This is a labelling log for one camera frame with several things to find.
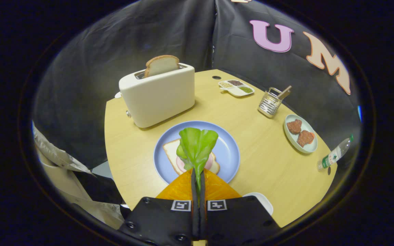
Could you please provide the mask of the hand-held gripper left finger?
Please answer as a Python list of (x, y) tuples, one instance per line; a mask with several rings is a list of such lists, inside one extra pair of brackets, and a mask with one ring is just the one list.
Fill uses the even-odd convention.
[(153, 246), (192, 246), (200, 238), (195, 171), (179, 175), (158, 196), (141, 198), (119, 231)]

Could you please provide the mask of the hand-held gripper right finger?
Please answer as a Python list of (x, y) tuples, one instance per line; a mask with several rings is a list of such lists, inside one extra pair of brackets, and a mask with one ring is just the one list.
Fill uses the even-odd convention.
[(241, 196), (209, 170), (201, 174), (200, 238), (208, 246), (259, 246), (280, 226), (255, 195)]

